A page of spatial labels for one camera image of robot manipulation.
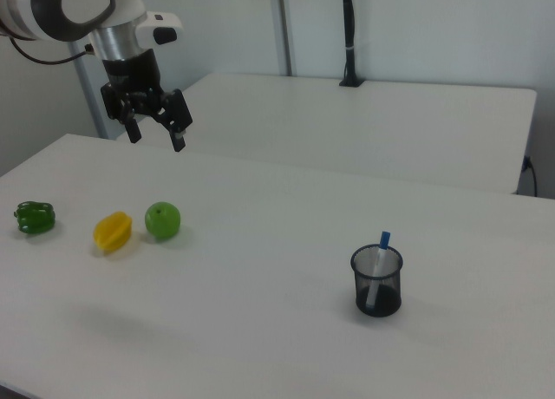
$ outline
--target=green bell pepper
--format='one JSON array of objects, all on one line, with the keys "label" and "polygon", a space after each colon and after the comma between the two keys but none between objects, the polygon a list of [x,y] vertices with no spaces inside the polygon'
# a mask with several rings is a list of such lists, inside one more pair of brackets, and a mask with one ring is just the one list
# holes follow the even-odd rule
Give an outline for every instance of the green bell pepper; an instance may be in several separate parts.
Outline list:
[{"label": "green bell pepper", "polygon": [[56,214],[47,202],[26,201],[17,206],[14,212],[19,230],[27,234],[47,232],[56,222]]}]

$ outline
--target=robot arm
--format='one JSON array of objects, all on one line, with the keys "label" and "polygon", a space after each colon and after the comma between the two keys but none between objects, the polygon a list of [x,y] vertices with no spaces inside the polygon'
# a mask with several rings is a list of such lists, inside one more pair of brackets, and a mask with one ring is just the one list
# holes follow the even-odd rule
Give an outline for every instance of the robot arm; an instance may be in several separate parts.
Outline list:
[{"label": "robot arm", "polygon": [[109,82],[101,88],[108,117],[123,124],[131,142],[140,139],[136,114],[153,117],[170,134],[173,148],[184,146],[192,118],[178,89],[165,92],[153,49],[177,40],[178,17],[152,13],[141,0],[109,0],[98,16],[72,22],[62,0],[0,0],[0,35],[21,40],[73,42],[88,35]]}]

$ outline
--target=white table surface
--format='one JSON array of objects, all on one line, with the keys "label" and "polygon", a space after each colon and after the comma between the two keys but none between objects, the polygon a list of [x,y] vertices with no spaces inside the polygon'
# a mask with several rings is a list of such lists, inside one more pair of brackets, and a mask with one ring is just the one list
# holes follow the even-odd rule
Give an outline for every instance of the white table surface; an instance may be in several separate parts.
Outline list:
[{"label": "white table surface", "polygon": [[[536,100],[529,89],[223,74],[184,95],[195,152],[499,193],[517,190]],[[140,129],[139,143],[171,148],[152,119]]]},{"label": "white table surface", "polygon": [[[25,200],[52,231],[16,229]],[[161,244],[158,200],[183,218]],[[0,380],[43,399],[555,396],[555,201],[68,135],[0,208]],[[349,259],[384,229],[403,304],[371,318]]]}]

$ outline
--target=black mesh cup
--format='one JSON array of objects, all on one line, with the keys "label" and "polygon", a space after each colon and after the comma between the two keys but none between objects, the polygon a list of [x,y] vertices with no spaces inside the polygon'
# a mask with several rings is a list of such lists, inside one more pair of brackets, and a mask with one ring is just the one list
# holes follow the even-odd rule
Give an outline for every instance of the black mesh cup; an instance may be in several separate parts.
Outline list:
[{"label": "black mesh cup", "polygon": [[402,256],[394,248],[366,245],[350,259],[355,271],[356,306],[372,317],[387,317],[401,307]]}]

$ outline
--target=toy fruit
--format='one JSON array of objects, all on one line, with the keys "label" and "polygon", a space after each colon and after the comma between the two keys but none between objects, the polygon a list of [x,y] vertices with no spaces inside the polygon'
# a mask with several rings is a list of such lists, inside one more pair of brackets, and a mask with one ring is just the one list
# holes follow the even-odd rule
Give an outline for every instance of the toy fruit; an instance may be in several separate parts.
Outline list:
[{"label": "toy fruit", "polygon": [[26,201],[17,206],[14,212],[19,230],[27,234],[47,232],[56,222],[56,214],[47,202]]},{"label": "toy fruit", "polygon": [[125,245],[131,237],[131,222],[131,217],[122,211],[103,219],[93,233],[98,248],[112,252]]},{"label": "toy fruit", "polygon": [[145,214],[145,226],[155,238],[169,239],[180,229],[180,210],[169,202],[152,204]]}]

